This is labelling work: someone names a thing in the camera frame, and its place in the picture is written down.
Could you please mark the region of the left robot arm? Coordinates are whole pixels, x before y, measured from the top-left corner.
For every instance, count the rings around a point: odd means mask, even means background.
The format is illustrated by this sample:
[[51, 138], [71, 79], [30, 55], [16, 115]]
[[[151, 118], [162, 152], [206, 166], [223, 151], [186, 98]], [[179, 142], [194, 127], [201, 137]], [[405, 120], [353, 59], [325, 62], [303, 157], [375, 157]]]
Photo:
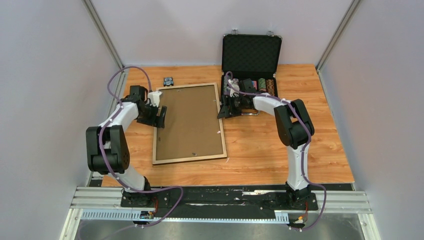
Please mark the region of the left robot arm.
[[153, 193], [147, 178], [130, 165], [125, 132], [133, 121], [164, 128], [167, 107], [160, 105], [163, 93], [132, 85], [130, 93], [117, 102], [113, 113], [98, 126], [86, 129], [87, 166], [90, 171], [115, 178], [126, 192], [134, 193], [140, 206], [149, 206]]

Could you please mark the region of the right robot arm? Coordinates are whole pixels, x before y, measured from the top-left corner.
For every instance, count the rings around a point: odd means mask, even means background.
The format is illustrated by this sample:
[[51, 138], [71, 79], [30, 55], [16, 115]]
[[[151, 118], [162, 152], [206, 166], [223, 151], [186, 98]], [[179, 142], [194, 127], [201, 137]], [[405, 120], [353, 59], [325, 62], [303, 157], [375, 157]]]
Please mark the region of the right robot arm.
[[311, 118], [301, 99], [280, 99], [264, 91], [256, 91], [250, 79], [235, 81], [224, 78], [218, 119], [233, 118], [243, 110], [257, 110], [275, 118], [277, 134], [287, 148], [288, 178], [286, 181], [286, 204], [298, 209], [310, 195], [307, 177], [307, 155], [312, 135], [315, 133]]

